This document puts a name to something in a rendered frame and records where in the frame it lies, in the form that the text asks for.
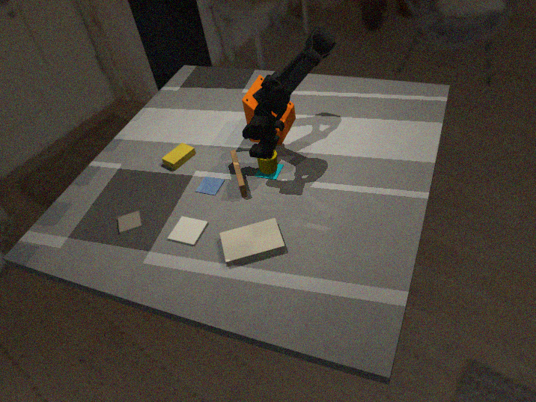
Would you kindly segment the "yellow rectangular block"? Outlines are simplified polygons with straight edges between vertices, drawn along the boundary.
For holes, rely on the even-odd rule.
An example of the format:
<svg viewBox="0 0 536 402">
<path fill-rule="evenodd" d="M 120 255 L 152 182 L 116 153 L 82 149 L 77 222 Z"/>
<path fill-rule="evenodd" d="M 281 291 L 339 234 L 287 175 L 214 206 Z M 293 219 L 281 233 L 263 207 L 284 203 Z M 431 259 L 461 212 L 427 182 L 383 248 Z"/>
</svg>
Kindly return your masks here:
<svg viewBox="0 0 536 402">
<path fill-rule="evenodd" d="M 166 154 L 162 161 L 165 165 L 177 170 L 182 164 L 195 155 L 195 149 L 183 142 Z"/>
</svg>

